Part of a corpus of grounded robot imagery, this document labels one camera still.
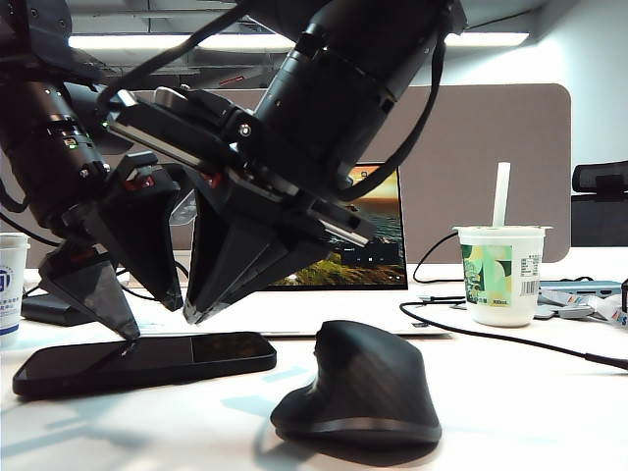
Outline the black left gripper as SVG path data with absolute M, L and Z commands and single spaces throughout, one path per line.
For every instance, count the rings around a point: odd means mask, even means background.
M 180 186 L 151 151 L 127 154 L 90 198 L 62 221 L 75 236 L 96 242 L 129 269 L 167 309 L 183 306 L 169 219 Z M 48 253 L 41 286 L 125 340 L 140 336 L 111 259 L 95 247 L 63 244 Z

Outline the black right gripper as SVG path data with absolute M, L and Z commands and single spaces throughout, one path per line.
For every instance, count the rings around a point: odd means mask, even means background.
M 341 201 L 372 137 L 370 92 L 272 87 L 251 112 L 169 88 L 150 98 L 103 91 L 98 104 L 112 132 L 193 170 L 189 324 L 325 259 L 331 237 L 371 239 L 371 224 Z

